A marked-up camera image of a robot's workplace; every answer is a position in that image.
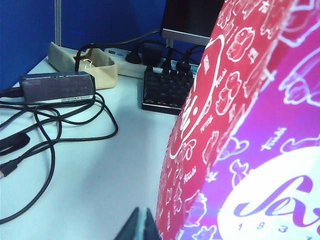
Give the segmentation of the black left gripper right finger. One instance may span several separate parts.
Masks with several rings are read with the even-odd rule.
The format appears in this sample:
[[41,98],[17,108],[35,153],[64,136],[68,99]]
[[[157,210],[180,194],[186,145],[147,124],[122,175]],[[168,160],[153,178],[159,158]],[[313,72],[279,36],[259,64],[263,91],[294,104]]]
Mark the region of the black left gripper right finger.
[[159,232],[149,208],[142,208],[137,221],[138,240],[159,240]]

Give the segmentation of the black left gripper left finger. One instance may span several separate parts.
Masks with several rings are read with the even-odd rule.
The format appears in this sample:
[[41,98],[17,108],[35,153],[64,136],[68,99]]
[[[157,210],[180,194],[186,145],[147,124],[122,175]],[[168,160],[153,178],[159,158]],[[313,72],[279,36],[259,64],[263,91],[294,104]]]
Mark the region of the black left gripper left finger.
[[142,240],[144,238],[145,211],[136,207],[119,233],[117,240]]

